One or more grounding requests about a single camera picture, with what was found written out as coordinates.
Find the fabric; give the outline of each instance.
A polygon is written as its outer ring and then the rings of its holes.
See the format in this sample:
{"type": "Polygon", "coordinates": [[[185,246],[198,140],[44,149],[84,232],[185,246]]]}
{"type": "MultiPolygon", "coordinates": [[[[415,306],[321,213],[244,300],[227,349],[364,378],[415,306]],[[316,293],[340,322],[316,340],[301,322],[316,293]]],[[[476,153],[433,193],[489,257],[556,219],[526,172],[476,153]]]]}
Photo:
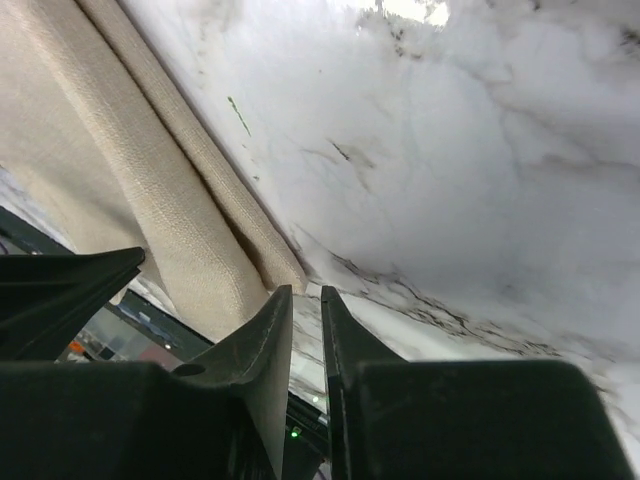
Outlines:
{"type": "Polygon", "coordinates": [[[305,287],[293,252],[113,0],[0,6],[1,166],[78,253],[143,246],[143,274],[219,340],[267,290],[305,287]]]}

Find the folded cloth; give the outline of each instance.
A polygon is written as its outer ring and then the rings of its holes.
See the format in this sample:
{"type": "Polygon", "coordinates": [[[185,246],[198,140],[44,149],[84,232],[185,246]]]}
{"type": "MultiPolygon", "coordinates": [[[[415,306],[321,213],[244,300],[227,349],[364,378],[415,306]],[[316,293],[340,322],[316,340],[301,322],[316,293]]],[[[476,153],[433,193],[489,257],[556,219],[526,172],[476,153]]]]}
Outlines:
{"type": "Polygon", "coordinates": [[[140,245],[143,274],[211,340],[306,279],[113,0],[0,6],[1,166],[76,247],[140,245]]]}

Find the green mark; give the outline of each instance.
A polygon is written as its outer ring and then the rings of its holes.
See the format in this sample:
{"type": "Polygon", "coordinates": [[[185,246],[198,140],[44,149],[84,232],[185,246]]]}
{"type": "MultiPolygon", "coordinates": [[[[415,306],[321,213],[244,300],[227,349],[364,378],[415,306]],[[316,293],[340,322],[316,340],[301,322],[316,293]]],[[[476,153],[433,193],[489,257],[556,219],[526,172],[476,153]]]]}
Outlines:
{"type": "Polygon", "coordinates": [[[251,136],[251,132],[249,131],[249,127],[247,127],[247,124],[245,123],[244,118],[242,118],[242,115],[240,115],[240,111],[238,110],[238,107],[236,106],[236,102],[234,102],[233,98],[231,98],[231,97],[227,97],[227,100],[229,100],[229,103],[231,104],[231,107],[233,108],[233,111],[236,112],[236,115],[238,115],[238,118],[242,122],[242,126],[247,131],[249,136],[251,136]]]}

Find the cloth fold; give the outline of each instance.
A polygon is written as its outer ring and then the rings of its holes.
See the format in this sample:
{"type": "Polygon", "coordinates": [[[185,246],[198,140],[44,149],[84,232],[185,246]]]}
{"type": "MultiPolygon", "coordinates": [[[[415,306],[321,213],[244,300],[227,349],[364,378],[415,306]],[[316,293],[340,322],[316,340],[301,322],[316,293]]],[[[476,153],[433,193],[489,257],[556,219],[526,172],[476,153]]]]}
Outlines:
{"type": "Polygon", "coordinates": [[[2,166],[78,253],[140,245],[181,320],[219,340],[306,279],[120,7],[0,7],[2,166]]]}

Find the marble countertop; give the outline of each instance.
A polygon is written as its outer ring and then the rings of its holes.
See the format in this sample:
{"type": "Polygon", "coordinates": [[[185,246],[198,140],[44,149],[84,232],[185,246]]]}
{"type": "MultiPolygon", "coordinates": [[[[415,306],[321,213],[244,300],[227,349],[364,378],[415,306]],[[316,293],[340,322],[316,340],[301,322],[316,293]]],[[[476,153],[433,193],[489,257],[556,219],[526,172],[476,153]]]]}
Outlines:
{"type": "Polygon", "coordinates": [[[640,472],[638,2],[120,3],[311,277],[294,393],[332,284],[411,360],[581,366],[640,472]]]}

